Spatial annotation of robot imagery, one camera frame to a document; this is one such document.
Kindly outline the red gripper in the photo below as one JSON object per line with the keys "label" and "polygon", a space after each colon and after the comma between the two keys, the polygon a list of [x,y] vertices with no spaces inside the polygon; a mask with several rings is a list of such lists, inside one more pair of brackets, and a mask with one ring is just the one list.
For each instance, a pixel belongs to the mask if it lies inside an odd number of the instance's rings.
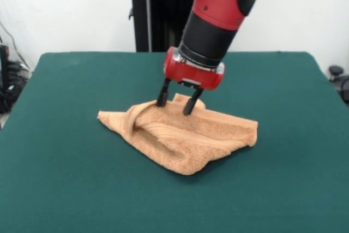
{"label": "red gripper", "polygon": [[167,103],[169,85],[171,80],[178,83],[188,83],[189,86],[198,87],[187,101],[183,110],[184,115],[190,115],[203,93],[203,89],[216,89],[225,73],[225,65],[220,62],[216,68],[210,69],[199,66],[185,59],[177,47],[170,47],[164,62],[165,80],[157,98],[156,106],[164,107]]}

